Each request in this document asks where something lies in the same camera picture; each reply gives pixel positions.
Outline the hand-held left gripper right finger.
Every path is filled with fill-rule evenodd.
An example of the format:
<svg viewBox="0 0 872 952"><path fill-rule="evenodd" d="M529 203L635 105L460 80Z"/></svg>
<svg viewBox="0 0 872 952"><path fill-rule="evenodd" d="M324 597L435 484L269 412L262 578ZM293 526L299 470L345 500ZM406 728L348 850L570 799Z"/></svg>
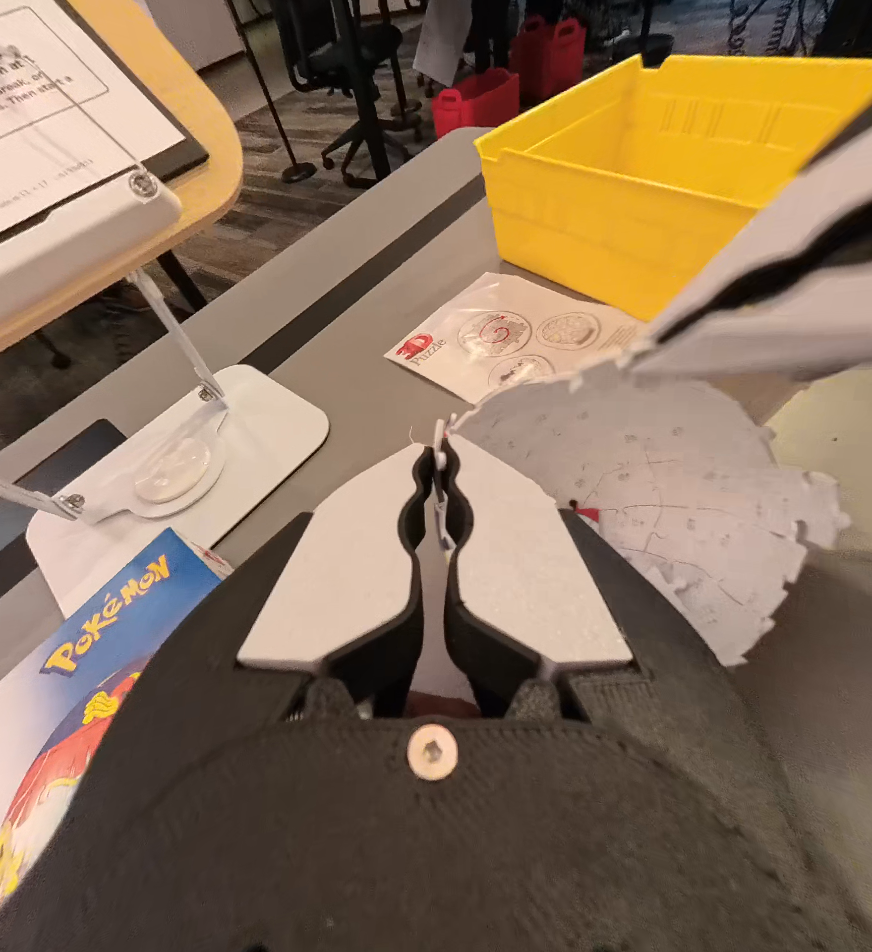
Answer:
<svg viewBox="0 0 872 952"><path fill-rule="evenodd" d="M480 711L500 717L529 681L628 668L620 623L567 516L534 480L460 435L442 439L449 558L444 641Z"/></svg>

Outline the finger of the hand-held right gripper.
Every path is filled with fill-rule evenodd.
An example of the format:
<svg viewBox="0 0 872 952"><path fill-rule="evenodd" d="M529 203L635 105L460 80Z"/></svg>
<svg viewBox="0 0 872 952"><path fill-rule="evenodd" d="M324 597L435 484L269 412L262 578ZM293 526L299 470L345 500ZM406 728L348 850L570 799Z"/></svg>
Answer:
<svg viewBox="0 0 872 952"><path fill-rule="evenodd" d="M872 129L807 164L680 292L646 337L683 318L763 302L819 269L870 261Z"/></svg>
<svg viewBox="0 0 872 952"><path fill-rule="evenodd" d="M872 261L819 269L760 303L657 328L620 366L647 379L822 376L872 363Z"/></svg>

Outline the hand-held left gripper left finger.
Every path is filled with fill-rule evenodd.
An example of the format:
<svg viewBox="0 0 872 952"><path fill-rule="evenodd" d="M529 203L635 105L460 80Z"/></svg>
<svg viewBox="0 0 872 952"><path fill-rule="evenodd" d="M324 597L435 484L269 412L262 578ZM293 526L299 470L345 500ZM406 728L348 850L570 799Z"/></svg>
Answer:
<svg viewBox="0 0 872 952"><path fill-rule="evenodd" d="M335 489L306 522L237 653L245 668L342 682L403 715L424 635L417 549L431 446L409 445Z"/></svg>

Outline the colourful puzzle ball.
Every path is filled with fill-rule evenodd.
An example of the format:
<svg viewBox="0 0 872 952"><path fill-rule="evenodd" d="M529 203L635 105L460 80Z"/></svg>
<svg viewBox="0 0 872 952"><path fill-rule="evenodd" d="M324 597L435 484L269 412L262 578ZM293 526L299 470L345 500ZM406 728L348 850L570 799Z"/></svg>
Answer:
<svg viewBox="0 0 872 952"><path fill-rule="evenodd" d="M768 428L699 381L638 383L606 361L503 387L450 431L574 508L729 668L809 549L850 525L832 477L778 464Z"/></svg>

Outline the blue puzzle box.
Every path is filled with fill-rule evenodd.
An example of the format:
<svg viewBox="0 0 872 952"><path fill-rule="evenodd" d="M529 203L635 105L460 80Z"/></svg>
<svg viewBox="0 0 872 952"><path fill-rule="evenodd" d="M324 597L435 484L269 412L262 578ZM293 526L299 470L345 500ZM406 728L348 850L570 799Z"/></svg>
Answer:
<svg viewBox="0 0 872 952"><path fill-rule="evenodd" d="M152 656L231 572L157 536L0 681L0 907L60 827Z"/></svg>

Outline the yellow plastic bin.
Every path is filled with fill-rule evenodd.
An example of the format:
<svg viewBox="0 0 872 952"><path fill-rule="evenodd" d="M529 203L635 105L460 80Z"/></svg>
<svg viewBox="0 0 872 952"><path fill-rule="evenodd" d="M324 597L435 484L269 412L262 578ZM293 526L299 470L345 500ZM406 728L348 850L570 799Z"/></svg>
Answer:
<svg viewBox="0 0 872 952"><path fill-rule="evenodd" d="M871 58L630 57L475 141L499 256L651 321L871 104Z"/></svg>

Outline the white instruction leaflet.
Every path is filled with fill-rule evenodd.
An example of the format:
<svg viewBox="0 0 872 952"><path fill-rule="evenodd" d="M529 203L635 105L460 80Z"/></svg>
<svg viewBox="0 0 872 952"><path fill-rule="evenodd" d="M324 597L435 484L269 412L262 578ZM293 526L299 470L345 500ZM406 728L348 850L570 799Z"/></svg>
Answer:
<svg viewBox="0 0 872 952"><path fill-rule="evenodd" d="M645 327L606 303L485 272L404 335L385 358L476 405L499 388L612 357Z"/></svg>

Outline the red storage bin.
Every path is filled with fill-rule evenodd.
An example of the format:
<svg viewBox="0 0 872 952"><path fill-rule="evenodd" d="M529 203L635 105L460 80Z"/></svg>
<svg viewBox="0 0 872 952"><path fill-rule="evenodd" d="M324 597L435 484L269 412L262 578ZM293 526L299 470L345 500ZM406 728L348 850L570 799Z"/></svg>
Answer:
<svg viewBox="0 0 872 952"><path fill-rule="evenodd" d="M574 17L555 24L537 14L524 20L509 59L524 105L542 103L582 81L585 39L585 26Z"/></svg>
<svg viewBox="0 0 872 952"><path fill-rule="evenodd" d="M470 75L432 100L437 139L463 127L497 127L521 111L521 87L517 73L492 67Z"/></svg>

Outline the black pole stand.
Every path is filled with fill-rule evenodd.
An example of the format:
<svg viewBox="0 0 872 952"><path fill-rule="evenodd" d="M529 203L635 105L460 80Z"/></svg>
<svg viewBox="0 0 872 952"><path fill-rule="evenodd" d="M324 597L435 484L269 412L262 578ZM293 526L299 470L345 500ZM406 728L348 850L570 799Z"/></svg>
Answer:
<svg viewBox="0 0 872 952"><path fill-rule="evenodd" d="M284 151L287 155L288 164L281 173L282 180L286 184L298 184L303 182L316 174L316 167L310 162L301 162L297 159L287 137L286 130L277 111L270 89L263 76L258 58L253 50L251 42L248 39L245 26L239 16L237 6L234 1L225 1L224 3L228 9L232 24L239 36L239 41L243 48L245 58L250 65L259 88L262 91L266 108L274 122L274 125L276 126L277 132L284 147Z"/></svg>

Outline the black clipboard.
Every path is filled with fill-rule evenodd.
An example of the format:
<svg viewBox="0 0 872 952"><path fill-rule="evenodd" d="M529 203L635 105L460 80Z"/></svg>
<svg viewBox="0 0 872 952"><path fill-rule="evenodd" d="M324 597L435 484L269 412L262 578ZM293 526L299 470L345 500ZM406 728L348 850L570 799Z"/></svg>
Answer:
<svg viewBox="0 0 872 952"><path fill-rule="evenodd" d="M120 68L121 72L128 78L133 86L138 89L147 101L156 107L158 112L180 133L179 142L144 160L146 169L162 182L168 183L183 173L188 173L206 163L208 160L208 152L204 149L204 146L180 123L180 120L168 110L167 106L144 84L137 73L121 59L120 55L115 53L109 46L109 43L103 39L70 2L56 1L55 3L71 21L85 31L85 34L89 36L98 48L100 48L104 54L108 55L109 59Z"/></svg>

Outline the light wooden board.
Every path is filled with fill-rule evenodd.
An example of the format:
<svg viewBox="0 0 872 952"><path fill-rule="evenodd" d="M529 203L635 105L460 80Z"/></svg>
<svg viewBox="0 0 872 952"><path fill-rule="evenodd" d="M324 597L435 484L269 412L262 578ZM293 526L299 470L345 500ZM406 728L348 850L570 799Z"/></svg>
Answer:
<svg viewBox="0 0 872 952"><path fill-rule="evenodd" d="M176 223L104 259L32 306L5 318L0 322L0 352L214 224L233 207L241 184L239 137L225 107L139 3L78 1L71 5L122 64L194 135L208 158L168 184L181 203Z"/></svg>

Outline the black office chair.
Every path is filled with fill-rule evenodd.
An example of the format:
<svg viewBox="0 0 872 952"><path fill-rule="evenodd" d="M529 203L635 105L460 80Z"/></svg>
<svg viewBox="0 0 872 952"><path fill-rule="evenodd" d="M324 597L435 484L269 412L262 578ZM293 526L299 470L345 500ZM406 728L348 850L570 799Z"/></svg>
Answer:
<svg viewBox="0 0 872 952"><path fill-rule="evenodd" d="M411 155L394 137L410 131L421 141L420 104L406 98L399 64L400 30L388 22L359 23L352 2L270 1L291 86L301 93L325 90L352 98L357 121L322 151L323 166L334 167L331 153L347 146L340 173L350 187L369 189L391 168L386 149L406 163ZM397 96L394 118L380 118L377 70L390 67Z"/></svg>

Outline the printed instruction sheet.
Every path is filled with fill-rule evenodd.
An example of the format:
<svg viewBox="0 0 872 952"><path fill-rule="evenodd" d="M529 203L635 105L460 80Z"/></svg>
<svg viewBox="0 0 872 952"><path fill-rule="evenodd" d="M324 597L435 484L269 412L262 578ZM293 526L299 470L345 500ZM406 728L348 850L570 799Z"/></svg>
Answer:
<svg viewBox="0 0 872 952"><path fill-rule="evenodd" d="M55 2L0 1L0 240L179 141Z"/></svg>

